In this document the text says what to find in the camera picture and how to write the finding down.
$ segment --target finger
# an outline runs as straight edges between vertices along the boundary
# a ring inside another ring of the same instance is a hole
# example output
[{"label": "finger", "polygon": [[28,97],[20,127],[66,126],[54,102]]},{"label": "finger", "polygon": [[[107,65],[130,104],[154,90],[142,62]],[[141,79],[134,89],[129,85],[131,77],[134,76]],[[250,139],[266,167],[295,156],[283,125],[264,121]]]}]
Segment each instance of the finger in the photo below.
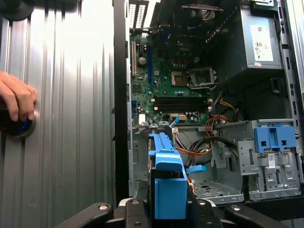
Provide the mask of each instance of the finger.
[{"label": "finger", "polygon": [[0,83],[0,96],[9,110],[10,118],[13,121],[18,121],[19,109],[15,94],[4,83]]},{"label": "finger", "polygon": [[13,75],[9,75],[11,77],[11,79],[13,79],[15,82],[19,83],[21,86],[26,87],[31,93],[32,93],[32,99],[33,102],[36,103],[37,101],[37,91],[36,89],[34,89],[33,87],[23,83],[23,81],[21,81],[19,78],[13,76]]},{"label": "finger", "polygon": [[34,113],[31,92],[11,78],[7,78],[3,82],[15,94],[19,105],[19,117],[22,121],[25,121],[28,115],[32,116]]}]

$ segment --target pcie slot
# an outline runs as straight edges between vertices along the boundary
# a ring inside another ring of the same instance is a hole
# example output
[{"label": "pcie slot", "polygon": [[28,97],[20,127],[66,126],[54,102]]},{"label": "pcie slot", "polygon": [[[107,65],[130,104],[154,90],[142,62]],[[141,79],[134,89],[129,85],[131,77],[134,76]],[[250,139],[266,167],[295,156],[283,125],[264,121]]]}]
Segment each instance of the pcie slot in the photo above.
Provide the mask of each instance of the pcie slot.
[{"label": "pcie slot", "polygon": [[151,45],[147,46],[147,68],[148,68],[148,80],[154,85],[154,74],[153,74],[153,65],[152,65],[152,47]]},{"label": "pcie slot", "polygon": [[136,42],[131,43],[131,49],[132,49],[132,75],[137,74],[137,64],[136,64]]}]

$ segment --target power supply label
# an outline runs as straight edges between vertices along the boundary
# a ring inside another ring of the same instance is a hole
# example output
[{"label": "power supply label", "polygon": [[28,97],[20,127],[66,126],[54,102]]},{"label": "power supply label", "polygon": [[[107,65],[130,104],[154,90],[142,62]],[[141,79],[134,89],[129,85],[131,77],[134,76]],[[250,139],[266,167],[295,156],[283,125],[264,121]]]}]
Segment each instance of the power supply label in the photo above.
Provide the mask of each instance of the power supply label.
[{"label": "power supply label", "polygon": [[255,61],[274,61],[270,32],[267,26],[250,25]]}]

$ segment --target power supply unit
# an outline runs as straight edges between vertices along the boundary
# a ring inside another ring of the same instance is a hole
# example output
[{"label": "power supply unit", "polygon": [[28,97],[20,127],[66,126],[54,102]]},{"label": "power supply unit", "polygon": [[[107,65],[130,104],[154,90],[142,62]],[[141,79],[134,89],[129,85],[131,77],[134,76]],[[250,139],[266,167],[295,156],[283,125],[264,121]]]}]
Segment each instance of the power supply unit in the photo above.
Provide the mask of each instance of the power supply unit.
[{"label": "power supply unit", "polygon": [[239,5],[215,40],[210,54],[219,83],[245,86],[283,69],[273,15],[252,15],[249,5]]}]

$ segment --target black knob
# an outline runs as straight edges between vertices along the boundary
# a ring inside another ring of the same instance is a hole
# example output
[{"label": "black knob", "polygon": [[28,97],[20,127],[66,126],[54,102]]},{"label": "black knob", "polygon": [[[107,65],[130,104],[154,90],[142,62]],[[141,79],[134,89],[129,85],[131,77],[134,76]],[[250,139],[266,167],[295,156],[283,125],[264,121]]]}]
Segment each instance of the black knob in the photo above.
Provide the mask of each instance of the black knob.
[{"label": "black knob", "polygon": [[34,123],[31,120],[12,121],[6,106],[0,105],[0,131],[7,136],[25,137],[33,129]]},{"label": "black knob", "polygon": [[0,13],[7,20],[24,20],[28,18],[33,11],[33,0],[0,0]]}]

